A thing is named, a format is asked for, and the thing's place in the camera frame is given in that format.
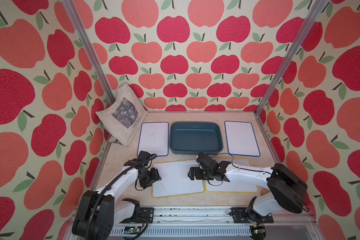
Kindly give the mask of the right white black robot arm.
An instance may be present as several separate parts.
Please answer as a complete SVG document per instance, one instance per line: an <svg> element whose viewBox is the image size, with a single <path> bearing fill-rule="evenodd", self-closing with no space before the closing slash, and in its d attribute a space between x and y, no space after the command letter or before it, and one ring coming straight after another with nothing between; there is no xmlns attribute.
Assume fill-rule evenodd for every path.
<svg viewBox="0 0 360 240"><path fill-rule="evenodd" d="M191 167L188 172L192 181L246 183L270 191L261 197L253 197L243 214L232 212L237 218L260 224L264 217L280 210L294 214L309 211L305 203L307 184L282 164L275 164L270 168L255 168L235 165L228 161L217 163L213 159L197 159L197 163L199 166Z"/></svg>

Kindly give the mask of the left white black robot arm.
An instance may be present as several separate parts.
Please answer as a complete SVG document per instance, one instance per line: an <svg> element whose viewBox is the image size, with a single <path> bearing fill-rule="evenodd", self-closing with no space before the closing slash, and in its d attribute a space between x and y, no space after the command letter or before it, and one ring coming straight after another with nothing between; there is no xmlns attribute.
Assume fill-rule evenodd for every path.
<svg viewBox="0 0 360 240"><path fill-rule="evenodd" d="M156 168L147 169L144 164L124 166L107 185L83 194L72 234L86 240L106 240L114 224L130 218L136 219L140 210L139 201L124 198L117 206L115 202L137 180L140 181L141 188L146 189L160 181L161 176Z"/></svg>

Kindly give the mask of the yellow-framed whiteboard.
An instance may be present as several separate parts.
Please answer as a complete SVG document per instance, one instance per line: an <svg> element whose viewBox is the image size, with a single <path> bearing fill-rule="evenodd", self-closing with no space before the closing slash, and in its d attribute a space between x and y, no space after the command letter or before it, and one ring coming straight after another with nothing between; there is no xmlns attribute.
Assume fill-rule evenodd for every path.
<svg viewBox="0 0 360 240"><path fill-rule="evenodd" d="M204 181L204 189L210 193L253 193L258 192L256 185L244 182L221 182L221 181Z"/></svg>
<svg viewBox="0 0 360 240"><path fill-rule="evenodd" d="M154 168L161 180L153 184L153 198L166 198L204 192L202 181L192 181L188 177L191 167L198 167L196 160L156 163Z"/></svg>

